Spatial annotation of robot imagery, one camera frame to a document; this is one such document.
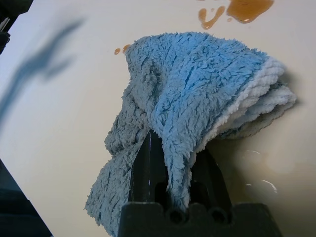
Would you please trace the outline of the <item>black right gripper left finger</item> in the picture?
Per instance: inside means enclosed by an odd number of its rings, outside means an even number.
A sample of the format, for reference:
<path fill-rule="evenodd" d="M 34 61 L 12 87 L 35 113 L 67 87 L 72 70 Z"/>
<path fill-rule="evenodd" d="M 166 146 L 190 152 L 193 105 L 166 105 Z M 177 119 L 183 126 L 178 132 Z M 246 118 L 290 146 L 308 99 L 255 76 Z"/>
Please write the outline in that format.
<path fill-rule="evenodd" d="M 132 165 L 129 202 L 156 202 L 169 205 L 168 172 L 164 162 L 162 139 L 148 132 Z"/>

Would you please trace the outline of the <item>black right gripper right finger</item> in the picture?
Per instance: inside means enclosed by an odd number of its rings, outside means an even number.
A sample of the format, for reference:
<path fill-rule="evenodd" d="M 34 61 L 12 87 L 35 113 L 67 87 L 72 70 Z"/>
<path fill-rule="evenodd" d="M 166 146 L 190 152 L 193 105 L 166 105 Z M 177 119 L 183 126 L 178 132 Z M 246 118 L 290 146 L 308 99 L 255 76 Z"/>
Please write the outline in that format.
<path fill-rule="evenodd" d="M 191 172 L 190 203 L 205 207 L 232 206 L 222 172 L 208 150 L 197 153 Z"/>

